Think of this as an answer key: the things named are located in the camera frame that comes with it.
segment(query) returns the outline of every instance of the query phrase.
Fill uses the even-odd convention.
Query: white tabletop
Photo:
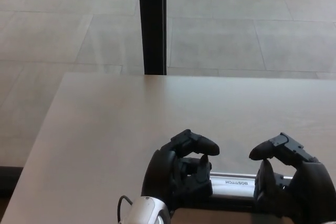
[[[153,152],[184,129],[219,144],[214,171],[250,174],[259,163],[249,151],[283,131],[336,181],[335,98],[334,81],[66,74],[2,224],[116,223],[119,197],[140,194]],[[195,210],[173,222],[237,220],[270,222]]]

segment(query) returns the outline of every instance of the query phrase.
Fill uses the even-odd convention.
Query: black cable
[[[120,197],[120,199],[118,201],[118,208],[117,208],[118,223],[120,222],[120,207],[121,207],[121,203],[122,203],[123,199],[125,199],[130,205],[133,204],[133,202],[130,200],[129,197],[127,197],[125,195]]]

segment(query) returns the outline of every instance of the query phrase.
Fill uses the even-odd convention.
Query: gray floor
[[[0,0],[0,165],[67,71],[142,74],[138,0]],[[167,0],[168,74],[336,78],[336,0]]]

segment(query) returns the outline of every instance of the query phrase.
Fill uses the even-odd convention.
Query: black metal post
[[[0,198],[12,196],[22,170],[22,167],[0,166]]]
[[[145,74],[167,74],[166,0],[140,0]]]

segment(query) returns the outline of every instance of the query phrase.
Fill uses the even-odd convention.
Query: robotic hand
[[[185,157],[192,152],[203,155]],[[177,208],[273,214],[295,224],[336,220],[336,192],[325,166],[291,137],[281,133],[251,151],[252,160],[262,160],[257,175],[210,174],[208,156],[218,154],[214,142],[190,130],[173,137],[154,153],[141,197],[121,223],[169,224]],[[274,173],[273,157],[295,167],[294,177]]]
[[[257,208],[295,224],[336,220],[336,191],[326,167],[290,136],[281,133],[259,144],[249,157],[262,160],[255,180]],[[268,161],[273,157],[297,170],[292,179],[273,172]]]
[[[185,157],[192,152],[203,155],[201,158]],[[121,223],[169,224],[174,210],[193,207],[195,202],[211,196],[212,166],[208,155],[219,155],[218,145],[191,130],[171,138],[152,156],[143,180],[141,197],[132,204],[130,213]]]

